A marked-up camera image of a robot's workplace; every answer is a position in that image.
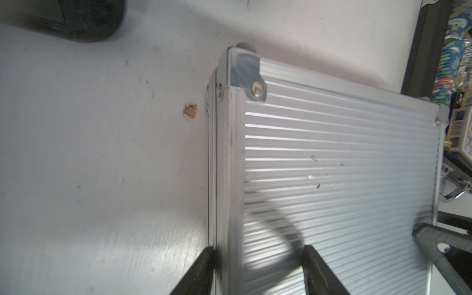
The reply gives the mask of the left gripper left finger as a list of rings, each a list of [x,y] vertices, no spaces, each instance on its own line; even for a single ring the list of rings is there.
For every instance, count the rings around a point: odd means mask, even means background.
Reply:
[[[210,295],[213,286],[215,255],[213,247],[204,248],[170,295]]]

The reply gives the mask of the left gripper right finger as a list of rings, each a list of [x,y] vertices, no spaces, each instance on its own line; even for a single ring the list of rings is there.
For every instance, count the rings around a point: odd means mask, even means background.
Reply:
[[[312,245],[304,246],[301,265],[307,295],[350,294]]]

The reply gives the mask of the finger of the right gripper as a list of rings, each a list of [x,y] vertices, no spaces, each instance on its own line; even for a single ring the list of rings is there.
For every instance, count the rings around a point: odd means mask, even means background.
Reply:
[[[422,223],[413,237],[457,295],[472,293],[472,236]]]

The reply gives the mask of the small silver aluminium poker case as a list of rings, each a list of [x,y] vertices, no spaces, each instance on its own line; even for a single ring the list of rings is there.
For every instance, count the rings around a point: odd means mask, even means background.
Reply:
[[[440,107],[227,48],[207,86],[216,295],[303,295],[315,248],[352,295],[427,295]]]

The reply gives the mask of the black poker case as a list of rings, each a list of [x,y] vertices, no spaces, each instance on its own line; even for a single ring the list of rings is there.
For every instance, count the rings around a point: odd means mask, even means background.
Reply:
[[[442,179],[453,202],[472,191],[472,3],[422,1],[401,93],[438,104],[445,125]]]

